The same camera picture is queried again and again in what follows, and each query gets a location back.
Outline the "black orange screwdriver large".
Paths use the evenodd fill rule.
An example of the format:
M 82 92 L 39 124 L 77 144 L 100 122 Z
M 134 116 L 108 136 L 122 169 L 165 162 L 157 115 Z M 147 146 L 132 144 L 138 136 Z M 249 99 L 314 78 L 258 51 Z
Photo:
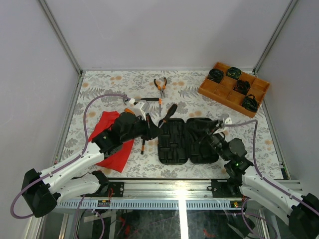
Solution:
M 161 120 L 161 124 L 159 125 L 159 128 L 161 128 L 165 123 L 168 122 L 168 120 L 170 119 L 171 116 L 174 115 L 174 113 L 176 112 L 177 109 L 177 104 L 173 104 L 167 111 L 167 114 L 165 115 L 165 117 Z

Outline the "black plastic tool case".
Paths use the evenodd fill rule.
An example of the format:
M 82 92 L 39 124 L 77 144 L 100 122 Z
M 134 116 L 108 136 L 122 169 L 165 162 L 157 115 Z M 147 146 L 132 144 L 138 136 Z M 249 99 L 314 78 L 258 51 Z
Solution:
M 190 160 L 193 164 L 210 164 L 219 155 L 209 145 L 205 136 L 217 125 L 209 118 L 169 119 L 158 136 L 158 156 L 164 165 L 182 165 Z

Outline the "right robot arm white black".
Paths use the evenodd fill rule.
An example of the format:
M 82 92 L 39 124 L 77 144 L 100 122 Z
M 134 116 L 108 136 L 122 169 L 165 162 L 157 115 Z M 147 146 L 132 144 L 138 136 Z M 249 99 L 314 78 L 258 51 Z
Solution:
M 222 134 L 210 132 L 207 141 L 227 162 L 224 167 L 229 175 L 227 190 L 230 195 L 242 194 L 265 206 L 286 223 L 298 239 L 319 237 L 319 200 L 315 195 L 303 195 L 262 175 L 246 158 L 242 140 L 235 138 L 227 142 Z

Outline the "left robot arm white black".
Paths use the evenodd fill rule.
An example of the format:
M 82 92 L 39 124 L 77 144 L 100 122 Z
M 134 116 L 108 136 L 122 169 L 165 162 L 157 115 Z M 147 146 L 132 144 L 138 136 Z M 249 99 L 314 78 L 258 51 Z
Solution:
M 30 169 L 24 175 L 21 194 L 31 209 L 32 216 L 43 217 L 55 209 L 58 203 L 76 196 L 105 196 L 109 191 L 109 184 L 101 172 L 89 173 L 79 178 L 75 177 L 76 174 L 110 159 L 122 150 L 125 143 L 135 138 L 148 141 L 162 133 L 163 130 L 153 123 L 149 114 L 142 117 L 123 112 L 109 127 L 87 141 L 76 157 L 67 158 L 40 172 Z

